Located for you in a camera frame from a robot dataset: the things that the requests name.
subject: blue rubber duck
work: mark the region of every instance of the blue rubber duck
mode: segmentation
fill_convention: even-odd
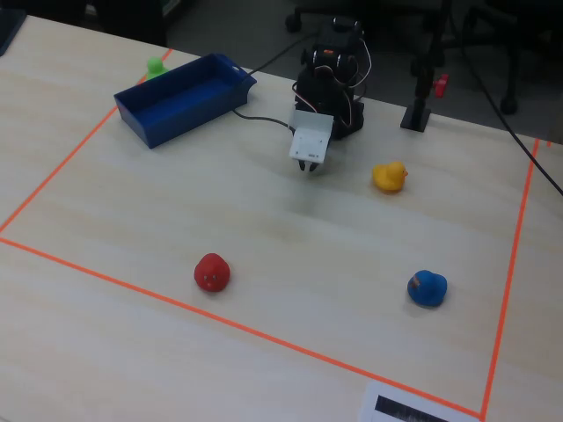
[[[447,289],[446,278],[428,270],[418,271],[406,286],[413,300],[423,306],[438,306],[442,303]]]

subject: red clamp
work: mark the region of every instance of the red clamp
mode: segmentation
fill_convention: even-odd
[[[435,89],[436,98],[442,98],[443,97],[443,93],[446,91],[446,85],[448,84],[449,78],[450,78],[450,75],[444,73],[440,76],[440,79],[438,79],[437,81],[434,81],[434,89]]]

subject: green toy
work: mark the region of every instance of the green toy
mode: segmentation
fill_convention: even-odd
[[[162,60],[158,57],[151,57],[147,62],[147,68],[149,69],[149,73],[147,73],[147,81],[153,77],[161,76],[168,71],[168,69],[162,64]]]

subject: rubber duck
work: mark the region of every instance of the rubber duck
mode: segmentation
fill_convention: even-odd
[[[448,289],[448,281],[443,275],[428,270],[418,271],[406,285],[411,298],[423,306],[438,306]]]
[[[168,71],[159,57],[151,57],[147,62],[147,69],[149,70],[149,72],[147,73],[147,81],[149,81],[153,77],[163,75]]]
[[[400,161],[390,164],[378,164],[371,172],[373,184],[379,189],[387,192],[398,192],[405,184],[408,174],[405,166]]]
[[[229,264],[216,253],[208,253],[194,269],[197,285],[206,292],[220,292],[230,278]]]

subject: black cable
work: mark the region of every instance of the black cable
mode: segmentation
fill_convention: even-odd
[[[485,94],[486,99],[488,100],[489,104],[491,105],[491,107],[494,110],[494,113],[498,116],[498,118],[500,119],[502,125],[507,129],[507,131],[512,135],[512,137],[514,138],[514,140],[518,143],[518,145],[520,145],[520,148],[522,148],[522,150],[526,153],[526,155],[530,158],[531,162],[534,163],[537,167],[538,170],[541,171],[541,173],[545,176],[545,178],[547,178],[547,180],[549,181],[549,183],[551,183],[553,185],[553,187],[555,189],[557,189],[557,191],[563,195],[563,189],[561,189],[559,187],[559,185],[555,182],[555,180],[552,179],[552,177],[547,174],[547,171],[544,170],[544,168],[537,162],[536,158],[528,151],[528,149],[526,148],[526,146],[522,143],[522,141],[520,141],[520,138],[518,138],[518,136],[514,133],[514,130],[512,130],[512,127],[510,127],[510,125],[508,124],[508,122],[506,121],[506,119],[504,118],[504,116],[501,113],[501,110],[499,110],[499,108],[496,106],[496,104],[494,103],[493,97],[491,97],[491,94],[489,93],[488,89],[485,87],[485,84],[483,83],[483,80],[481,79],[481,77],[479,76],[479,74],[477,73],[477,71],[475,70],[475,68],[473,67],[473,63],[472,61],[469,59],[469,57],[467,56],[467,53],[465,52],[465,45],[464,45],[464,32],[465,32],[465,27],[462,30],[461,35],[459,34],[459,32],[457,31],[456,28],[456,23],[454,22],[454,18],[452,16],[451,10],[450,10],[450,26],[451,26],[451,31],[454,34],[454,37],[456,38],[457,42],[459,43],[460,49],[461,49],[461,54],[464,57],[466,63],[467,63],[467,67],[469,68],[469,71],[471,72],[471,74],[473,75],[473,77],[475,78],[475,80],[477,81],[477,83],[479,84],[480,89],[483,91],[483,93]]]
[[[245,116],[241,113],[239,113],[237,110],[233,110],[233,113],[235,113],[238,117],[242,118],[242,119],[246,119],[246,120],[264,120],[264,121],[271,121],[272,123],[277,123],[278,125],[282,125],[283,127],[286,127],[287,129],[289,129],[292,133],[295,133],[296,130],[291,127],[288,123],[284,123],[281,120],[277,120],[277,119],[272,119],[271,117],[254,117],[254,116]]]
[[[285,55],[291,48],[295,47],[297,44],[302,43],[303,41],[307,41],[308,39],[316,36],[318,33],[308,33],[307,35],[305,35],[304,37],[300,38],[297,41],[292,42],[291,44],[289,44],[287,47],[285,47],[280,53],[278,53],[277,55],[275,55],[274,57],[272,57],[270,60],[268,60],[267,62],[265,62],[264,64],[260,65],[258,68],[256,68],[255,70],[252,70],[250,72],[248,72],[246,74],[245,77],[243,77],[240,82],[244,81],[247,77],[250,77],[250,75],[253,75],[256,72],[260,72],[262,69],[264,69],[265,67],[269,66],[270,64],[272,64],[273,62],[275,62],[276,60],[278,60],[280,57],[282,57],[283,55]],[[242,119],[246,119],[246,120],[264,120],[264,121],[271,121],[272,123],[277,123],[278,125],[282,125],[286,128],[288,128],[293,134],[296,132],[296,130],[291,127],[289,125],[289,123],[284,123],[281,120],[277,120],[277,119],[273,119],[271,117],[260,117],[260,116],[245,116],[241,113],[239,113],[237,110],[233,110],[233,113],[235,113],[238,117],[242,118]]]
[[[250,71],[249,73],[246,74],[245,78],[249,77],[250,75],[255,74],[256,72],[260,72],[261,70],[263,70],[264,68],[266,68],[267,66],[269,66],[270,64],[272,64],[273,62],[275,62],[276,60],[278,60],[280,57],[282,57],[283,55],[285,55],[291,48],[295,47],[297,44],[301,44],[303,41],[307,41],[310,38],[313,38],[315,36],[318,35],[318,32],[316,33],[308,33],[307,35],[305,35],[304,37],[300,38],[297,41],[292,42],[291,44],[289,44],[287,47],[285,47],[280,53],[278,53],[277,55],[275,55],[274,57],[272,57],[270,60],[268,60],[267,62],[265,62],[264,64],[262,64],[261,66],[259,66],[258,68],[256,68],[255,70]]]

